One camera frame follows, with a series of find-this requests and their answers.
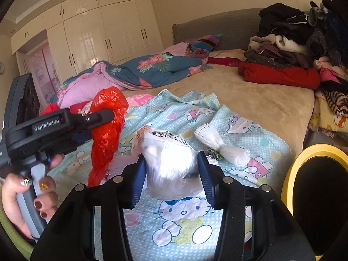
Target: silver screw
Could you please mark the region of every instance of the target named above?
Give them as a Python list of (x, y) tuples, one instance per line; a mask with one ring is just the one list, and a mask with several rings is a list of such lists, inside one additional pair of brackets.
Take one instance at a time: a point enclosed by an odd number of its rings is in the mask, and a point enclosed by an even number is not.
[(261, 189), (264, 191), (264, 192), (270, 192), (271, 191), (271, 187), (268, 185), (268, 184), (264, 184)]
[(233, 179), (229, 176), (226, 176), (223, 178), (223, 182), (230, 184), (230, 183), (233, 183)]
[(116, 176), (116, 177), (114, 177), (113, 181), (114, 181), (115, 183), (120, 183), (120, 182), (123, 181), (123, 177), (122, 177), (122, 176)]
[(78, 184), (77, 186), (75, 186), (75, 190), (76, 191), (81, 191), (81, 190), (83, 190), (85, 188), (85, 186), (83, 185), (83, 184)]

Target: gold nail polish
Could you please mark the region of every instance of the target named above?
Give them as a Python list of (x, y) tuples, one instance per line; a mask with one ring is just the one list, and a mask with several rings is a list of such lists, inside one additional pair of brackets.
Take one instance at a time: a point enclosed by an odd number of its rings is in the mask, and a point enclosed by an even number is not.
[(28, 177), (24, 177), (24, 178), (22, 178), (22, 180), (20, 181), (20, 184), (21, 184), (22, 186), (30, 186), (30, 185), (33, 184), (33, 180), (30, 179), (30, 178), (28, 178)]
[(43, 182), (40, 183), (39, 187), (40, 187), (40, 190), (47, 190), (48, 189), (48, 185), (46, 183), (43, 183)]

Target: beige bedspread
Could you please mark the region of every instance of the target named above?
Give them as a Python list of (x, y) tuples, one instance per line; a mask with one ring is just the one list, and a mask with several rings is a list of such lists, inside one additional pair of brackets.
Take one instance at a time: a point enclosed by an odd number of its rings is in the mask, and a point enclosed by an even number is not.
[(302, 151), (307, 125), (312, 115), (313, 91), (277, 84), (250, 83), (238, 75), (236, 67), (211, 66), (213, 69), (163, 87), (129, 90), (124, 91), (124, 94), (126, 97), (140, 93), (156, 95), (163, 89), (168, 89), (177, 96), (192, 90), (206, 95), (215, 93), (219, 102), (231, 111), (254, 120), (286, 141), (295, 159)]

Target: light blue polka dot sheet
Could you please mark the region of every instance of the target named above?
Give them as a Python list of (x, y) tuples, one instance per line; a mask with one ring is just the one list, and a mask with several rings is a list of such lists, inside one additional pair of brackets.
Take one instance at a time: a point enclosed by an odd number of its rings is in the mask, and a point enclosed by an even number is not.
[[(194, 136), (194, 130), (205, 123), (213, 124), (224, 142), (250, 150), (251, 160), (236, 167), (225, 159), (219, 162), (228, 176), (242, 184), (258, 187), (264, 183), (281, 191), (291, 165), (289, 146), (275, 134), (252, 120), (220, 105), (215, 94), (191, 91), (177, 97), (164, 90), (142, 107), (128, 110), (126, 124), (115, 156), (130, 155), (135, 132), (148, 124), (181, 135), (197, 151), (206, 146)], [(86, 183), (92, 168), (92, 142), (66, 156), (51, 171), (57, 183), (60, 202), (77, 183)], [(127, 234), (135, 261), (206, 261), (212, 260), (219, 235), (222, 211), (214, 211), (202, 198), (182, 200), (175, 205), (151, 198), (146, 190), (133, 210), (125, 210)], [(102, 260), (100, 209), (96, 209), (95, 253)], [(246, 208), (245, 240), (251, 236), (251, 209)]]

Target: striped pillow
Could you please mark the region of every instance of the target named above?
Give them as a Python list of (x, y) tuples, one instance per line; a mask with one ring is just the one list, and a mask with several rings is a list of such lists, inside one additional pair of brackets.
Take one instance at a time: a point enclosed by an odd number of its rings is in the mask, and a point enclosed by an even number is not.
[(193, 52), (198, 48), (202, 48), (204, 50), (207, 50), (208, 52), (211, 52), (219, 43), (221, 36), (222, 34), (207, 35), (195, 40), (189, 40), (189, 46)]

